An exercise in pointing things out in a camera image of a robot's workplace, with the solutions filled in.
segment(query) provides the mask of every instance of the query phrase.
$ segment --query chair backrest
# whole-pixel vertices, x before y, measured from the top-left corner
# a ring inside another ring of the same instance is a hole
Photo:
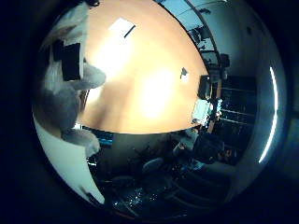
[[[217,83],[221,80],[221,70],[220,69],[210,69],[208,70],[209,78],[211,83]]]
[[[221,54],[221,67],[229,67],[231,65],[230,56],[228,54]]]
[[[198,36],[198,33],[197,33],[194,29],[191,30],[191,36],[192,36],[194,42],[195,42],[196,44],[199,44],[199,42],[200,42],[200,38],[199,38],[199,36]]]
[[[211,37],[206,26],[197,27],[195,29],[199,33],[201,40],[205,40]]]
[[[212,87],[211,84],[209,83],[209,77],[201,76],[197,96],[203,100],[207,100],[210,98],[211,92],[212,92]]]
[[[218,136],[211,133],[200,133],[194,143],[192,154],[196,160],[211,164],[217,159],[218,153],[223,150],[224,143]]]
[[[142,174],[150,174],[157,171],[161,167],[163,162],[164,160],[161,157],[147,161],[142,166]]]

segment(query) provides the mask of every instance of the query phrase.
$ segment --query black object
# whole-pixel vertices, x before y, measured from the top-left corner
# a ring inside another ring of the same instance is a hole
[[[224,143],[211,133],[200,132],[192,149],[192,156],[205,164],[211,164],[218,158],[218,153],[224,150]]]
[[[126,38],[134,29],[136,28],[136,26],[134,25],[129,31],[128,33],[125,34],[125,36],[123,38]]]
[[[80,44],[64,46],[63,75],[64,81],[80,79],[79,73]]]
[[[85,2],[91,7],[100,6],[100,1],[98,1],[98,0],[85,0]]]
[[[58,39],[53,45],[53,59],[55,62],[60,61],[64,57],[64,41]]]
[[[180,73],[180,78],[187,76],[188,71],[186,70],[186,68],[182,68],[181,69],[181,73]]]
[[[221,54],[221,67],[229,67],[231,65],[230,56],[228,54]]]
[[[197,96],[203,100],[208,100],[212,91],[212,86],[209,82],[209,76],[201,76]]]

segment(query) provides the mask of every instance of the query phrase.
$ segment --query fluorescent light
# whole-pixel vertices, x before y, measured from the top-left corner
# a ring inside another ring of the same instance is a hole
[[[110,27],[109,31],[115,35],[125,38],[135,28],[135,25],[123,18],[117,19]]]
[[[82,129],[82,126],[79,123],[76,123],[74,129]]]
[[[271,143],[273,141],[273,137],[275,134],[275,130],[278,124],[278,84],[275,78],[275,74],[273,71],[273,68],[270,67],[270,73],[271,73],[271,78],[272,78],[272,83],[273,83],[273,91],[274,91],[274,116],[273,116],[273,121],[272,121],[272,127],[271,127],[271,132],[268,138],[268,141],[265,145],[265,148],[263,149],[263,154],[259,160],[259,163],[261,163],[263,161],[263,159],[265,158],[265,156],[268,153],[268,150],[271,146]]]

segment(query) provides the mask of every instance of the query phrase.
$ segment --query chair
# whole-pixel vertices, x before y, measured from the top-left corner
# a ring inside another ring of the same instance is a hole
[[[205,164],[211,164],[223,150],[224,143],[217,135],[200,132],[192,149],[192,157]]]
[[[206,26],[196,27],[195,30],[200,35],[201,41],[204,41],[205,39],[210,38],[210,33]]]
[[[208,100],[212,93],[212,87],[209,82],[209,76],[201,76],[197,96],[203,100]]]
[[[196,27],[190,30],[191,36],[196,44],[199,44],[201,41],[205,41],[210,38],[210,33],[206,26]]]
[[[143,164],[141,173],[143,175],[152,174],[155,171],[159,170],[163,162],[164,160],[161,157],[147,161],[146,163]]]
[[[229,67],[231,65],[230,56],[228,54],[221,54],[221,67]]]
[[[204,63],[210,77],[210,83],[217,83],[228,77],[226,68],[230,66],[228,54],[219,54],[216,50],[202,50]]]

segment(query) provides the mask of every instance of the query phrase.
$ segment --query desk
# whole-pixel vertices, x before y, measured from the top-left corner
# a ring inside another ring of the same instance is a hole
[[[135,25],[126,37],[109,30],[118,18]],[[191,128],[205,65],[191,39],[151,0],[104,0],[90,11],[86,59],[107,74],[90,90],[78,122],[112,133],[167,133]],[[182,68],[189,79],[180,79]]]

